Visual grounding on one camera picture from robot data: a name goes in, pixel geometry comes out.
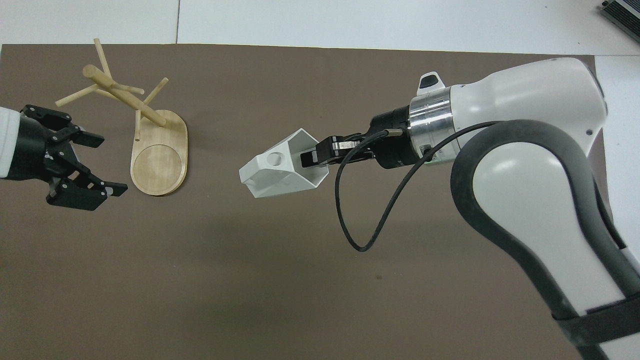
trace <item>black velcro strap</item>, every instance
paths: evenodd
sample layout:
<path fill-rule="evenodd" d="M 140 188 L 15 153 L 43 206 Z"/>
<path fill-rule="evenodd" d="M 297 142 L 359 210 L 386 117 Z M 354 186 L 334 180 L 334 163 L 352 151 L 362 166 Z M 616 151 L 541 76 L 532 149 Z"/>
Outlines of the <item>black velcro strap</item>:
<path fill-rule="evenodd" d="M 576 347 L 624 338 L 640 332 L 640 293 L 598 307 L 587 315 L 556 322 Z"/>

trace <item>wooden stand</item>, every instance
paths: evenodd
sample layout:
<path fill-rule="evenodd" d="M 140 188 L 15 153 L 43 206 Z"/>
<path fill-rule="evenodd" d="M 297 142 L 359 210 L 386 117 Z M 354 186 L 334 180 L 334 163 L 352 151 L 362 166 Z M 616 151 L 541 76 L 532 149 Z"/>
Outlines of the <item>wooden stand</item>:
<path fill-rule="evenodd" d="M 83 68 L 83 75 L 95 84 L 56 101 L 63 106 L 82 96 L 96 92 L 124 102 L 136 111 L 136 130 L 131 152 L 131 179 L 143 193 L 161 196 L 175 191 L 187 174 L 188 134 L 181 117 L 169 110 L 153 110 L 148 104 L 169 81 L 164 78 L 140 100 L 132 92 L 145 91 L 134 86 L 118 84 L 109 71 L 100 40 L 93 39 L 102 70 L 94 65 Z"/>

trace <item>black vent grille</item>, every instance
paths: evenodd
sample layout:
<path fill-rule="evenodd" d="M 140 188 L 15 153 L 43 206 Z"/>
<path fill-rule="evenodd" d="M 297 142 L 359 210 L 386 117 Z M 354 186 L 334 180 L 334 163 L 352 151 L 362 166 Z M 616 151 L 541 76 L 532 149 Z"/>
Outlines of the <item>black vent grille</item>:
<path fill-rule="evenodd" d="M 624 0 L 634 9 L 640 8 L 640 0 Z M 640 19 L 632 12 L 620 5 L 617 1 L 611 1 L 602 9 L 602 15 L 618 25 L 636 41 L 640 42 Z"/>

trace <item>hole in white object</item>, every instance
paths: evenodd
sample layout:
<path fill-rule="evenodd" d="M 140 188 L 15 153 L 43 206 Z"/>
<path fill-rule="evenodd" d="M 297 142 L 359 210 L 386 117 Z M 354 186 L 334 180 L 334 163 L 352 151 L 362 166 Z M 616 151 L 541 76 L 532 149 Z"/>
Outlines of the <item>hole in white object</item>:
<path fill-rule="evenodd" d="M 267 155 L 267 163 L 269 163 L 269 165 L 271 165 L 272 167 L 276 167 L 282 163 L 282 156 L 283 155 L 280 152 L 272 152 L 271 154 Z"/>

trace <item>wooden base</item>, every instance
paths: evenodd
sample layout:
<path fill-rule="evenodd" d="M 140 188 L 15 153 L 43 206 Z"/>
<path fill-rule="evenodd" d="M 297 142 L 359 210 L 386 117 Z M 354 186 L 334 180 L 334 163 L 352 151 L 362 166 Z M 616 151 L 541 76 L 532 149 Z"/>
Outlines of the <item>wooden base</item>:
<path fill-rule="evenodd" d="M 146 117 L 136 124 L 131 152 L 131 179 L 140 191 L 154 196 L 176 190 L 187 174 L 188 136 L 183 119 L 169 110 L 156 110 L 166 119 L 159 127 Z"/>

